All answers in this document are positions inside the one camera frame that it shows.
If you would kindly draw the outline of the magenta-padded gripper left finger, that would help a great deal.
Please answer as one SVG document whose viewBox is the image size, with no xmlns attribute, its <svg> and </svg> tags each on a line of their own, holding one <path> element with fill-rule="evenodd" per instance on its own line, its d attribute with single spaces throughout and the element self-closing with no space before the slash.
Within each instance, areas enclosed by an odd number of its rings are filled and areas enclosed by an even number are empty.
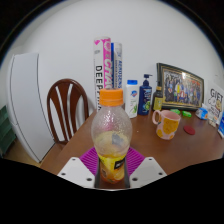
<svg viewBox="0 0 224 224">
<path fill-rule="evenodd" d="M 99 159 L 95 148 L 89 149 L 81 157 L 71 157 L 59 171 L 58 176 L 84 188 L 96 186 Z"/>
</svg>

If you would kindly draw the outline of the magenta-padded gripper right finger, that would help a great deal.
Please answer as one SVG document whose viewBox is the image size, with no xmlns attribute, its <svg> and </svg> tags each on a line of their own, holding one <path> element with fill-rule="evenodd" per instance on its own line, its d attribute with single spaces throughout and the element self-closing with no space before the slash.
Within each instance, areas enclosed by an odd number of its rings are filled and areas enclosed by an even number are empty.
<svg viewBox="0 0 224 224">
<path fill-rule="evenodd" d="M 153 157 L 144 157 L 130 148 L 125 159 L 125 187 L 140 188 L 166 176 L 165 171 Z"/>
</svg>

